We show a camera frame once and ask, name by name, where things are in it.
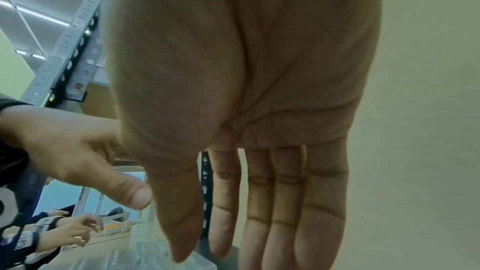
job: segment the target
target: fingernail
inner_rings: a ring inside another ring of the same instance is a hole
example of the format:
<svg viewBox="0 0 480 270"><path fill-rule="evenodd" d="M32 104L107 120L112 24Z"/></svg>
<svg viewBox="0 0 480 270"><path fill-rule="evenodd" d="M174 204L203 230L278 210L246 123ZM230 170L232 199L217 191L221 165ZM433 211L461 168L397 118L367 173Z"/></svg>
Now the fingernail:
<svg viewBox="0 0 480 270"><path fill-rule="evenodd" d="M140 210L148 206L152 200L152 190L149 188L142 188L138 190L131 199L131 206L134 209Z"/></svg>

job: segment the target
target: wrist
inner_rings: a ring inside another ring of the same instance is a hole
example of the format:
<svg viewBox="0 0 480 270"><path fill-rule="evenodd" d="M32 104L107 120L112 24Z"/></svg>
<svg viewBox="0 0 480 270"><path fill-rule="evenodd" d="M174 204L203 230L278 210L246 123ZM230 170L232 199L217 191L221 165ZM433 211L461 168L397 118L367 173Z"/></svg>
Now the wrist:
<svg viewBox="0 0 480 270"><path fill-rule="evenodd" d="M0 112L0 142L7 146L24 149L27 127L35 121L35 111L32 105L13 105Z"/></svg>

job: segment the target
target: black perforated post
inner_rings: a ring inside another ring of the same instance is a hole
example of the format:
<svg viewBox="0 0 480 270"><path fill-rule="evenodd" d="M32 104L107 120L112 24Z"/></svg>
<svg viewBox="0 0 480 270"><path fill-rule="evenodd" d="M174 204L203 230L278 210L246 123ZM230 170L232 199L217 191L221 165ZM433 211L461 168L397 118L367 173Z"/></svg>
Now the black perforated post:
<svg viewBox="0 0 480 270"><path fill-rule="evenodd" d="M204 151L201 153L201 190L203 193L203 212L205 219L203 221L203 232L201 238L209 237L210 217L212 216L214 178L212 165L210 164L209 153Z"/></svg>

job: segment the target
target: hand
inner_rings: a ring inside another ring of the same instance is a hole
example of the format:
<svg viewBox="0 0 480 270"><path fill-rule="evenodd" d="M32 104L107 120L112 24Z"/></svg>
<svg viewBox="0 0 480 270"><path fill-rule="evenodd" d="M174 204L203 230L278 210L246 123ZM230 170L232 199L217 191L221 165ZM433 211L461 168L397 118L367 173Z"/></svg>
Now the hand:
<svg viewBox="0 0 480 270"><path fill-rule="evenodd" d="M30 105L12 106L0 116L0 140L25 149L47 176L97 189L135 210L152 191L140 180L112 170L126 156L117 140L117 121Z"/></svg>
<svg viewBox="0 0 480 270"><path fill-rule="evenodd" d="M186 259L201 234L196 158L205 148L214 171L210 248L228 254L243 148L240 269L329 269L345 227L347 135L381 0L106 4L120 141L147 170L173 259Z"/></svg>
<svg viewBox="0 0 480 270"><path fill-rule="evenodd" d="M102 218L91 213L82 214L75 217L60 218L56 222L57 228L70 224L84 225L85 227L89 227L96 232L100 232L104 229L104 222L102 221Z"/></svg>
<svg viewBox="0 0 480 270"><path fill-rule="evenodd" d="M50 212L47 212L48 217L65 217L69 215L67 211L62 211L62 210L52 210Z"/></svg>
<svg viewBox="0 0 480 270"><path fill-rule="evenodd" d="M40 235L35 252L45 252L67 245L85 247L90 240L92 228L78 222L72 222Z"/></svg>

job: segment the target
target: human palm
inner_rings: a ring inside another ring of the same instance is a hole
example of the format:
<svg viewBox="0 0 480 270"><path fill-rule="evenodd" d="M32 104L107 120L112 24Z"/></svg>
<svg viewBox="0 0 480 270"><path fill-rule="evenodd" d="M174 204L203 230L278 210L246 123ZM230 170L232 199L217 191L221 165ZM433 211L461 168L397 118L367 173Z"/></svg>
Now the human palm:
<svg viewBox="0 0 480 270"><path fill-rule="evenodd" d="M201 233L196 158L206 148L210 247L229 252L243 148L240 269L329 269L345 227L346 139L375 52L380 0L107 5L121 140L147 170L173 258L185 259Z"/></svg>

